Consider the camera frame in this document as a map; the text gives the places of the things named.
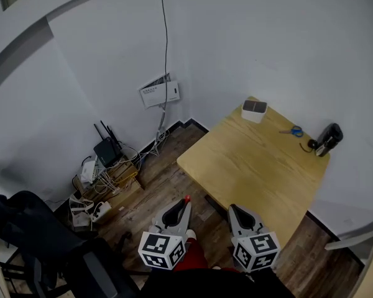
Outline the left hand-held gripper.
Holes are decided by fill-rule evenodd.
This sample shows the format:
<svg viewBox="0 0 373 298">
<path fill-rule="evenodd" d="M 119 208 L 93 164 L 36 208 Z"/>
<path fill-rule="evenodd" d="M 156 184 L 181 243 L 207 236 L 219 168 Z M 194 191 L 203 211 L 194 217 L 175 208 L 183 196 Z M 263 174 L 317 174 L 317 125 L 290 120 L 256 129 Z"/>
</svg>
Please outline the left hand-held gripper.
<svg viewBox="0 0 373 298">
<path fill-rule="evenodd" d="M 146 266 L 172 270 L 182 260 L 187 252 L 185 244 L 191 210 L 191 200 L 185 198 L 152 219 L 152 225 L 143 232 L 138 247 Z"/>
</svg>

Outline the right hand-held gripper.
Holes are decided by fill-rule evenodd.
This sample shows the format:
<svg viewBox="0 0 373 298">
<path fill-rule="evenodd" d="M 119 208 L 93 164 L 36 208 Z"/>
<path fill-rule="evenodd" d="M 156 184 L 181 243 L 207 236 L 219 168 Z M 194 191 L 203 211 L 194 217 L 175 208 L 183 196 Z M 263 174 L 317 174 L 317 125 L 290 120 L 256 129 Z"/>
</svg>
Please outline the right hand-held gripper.
<svg viewBox="0 0 373 298">
<path fill-rule="evenodd" d="M 236 204 L 229 206 L 228 219 L 233 234 L 233 257 L 243 270 L 251 273 L 271 268 L 280 253 L 275 232 L 269 231 L 258 214 Z"/>
</svg>

